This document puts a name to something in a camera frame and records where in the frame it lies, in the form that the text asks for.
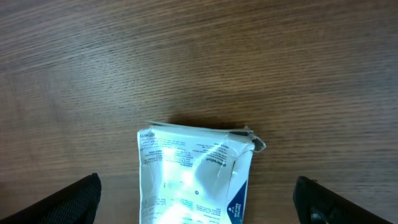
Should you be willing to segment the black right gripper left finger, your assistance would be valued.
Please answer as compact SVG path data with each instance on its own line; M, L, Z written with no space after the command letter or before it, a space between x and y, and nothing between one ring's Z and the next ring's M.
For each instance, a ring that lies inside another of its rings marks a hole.
M1 220L1 224L93 224L101 199L101 181L93 173Z

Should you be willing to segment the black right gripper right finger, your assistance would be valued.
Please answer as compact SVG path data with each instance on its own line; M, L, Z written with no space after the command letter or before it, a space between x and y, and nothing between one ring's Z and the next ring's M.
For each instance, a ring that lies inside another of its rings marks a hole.
M296 181L293 201L301 224L391 224L304 176Z

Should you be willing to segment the white blue carton box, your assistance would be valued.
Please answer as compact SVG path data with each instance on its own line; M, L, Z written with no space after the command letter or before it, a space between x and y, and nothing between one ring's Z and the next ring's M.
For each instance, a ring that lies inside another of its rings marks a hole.
M243 223L252 158L266 148L253 130L153 121L137 145L140 223Z

